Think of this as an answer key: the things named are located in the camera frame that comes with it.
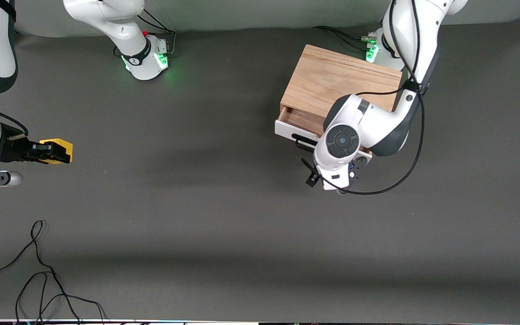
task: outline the gray tabletop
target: gray tabletop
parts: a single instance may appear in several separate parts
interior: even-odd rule
[[[350,53],[314,29],[183,33],[139,82],[107,37],[21,37],[0,109],[75,152],[6,165],[25,181],[0,189],[0,266],[43,218],[43,259],[112,319],[520,323],[520,21],[442,27],[421,160],[374,197],[306,186],[309,154],[273,134],[306,43]],[[398,180],[418,136],[357,188]],[[0,318],[36,270],[30,251],[0,274]]]

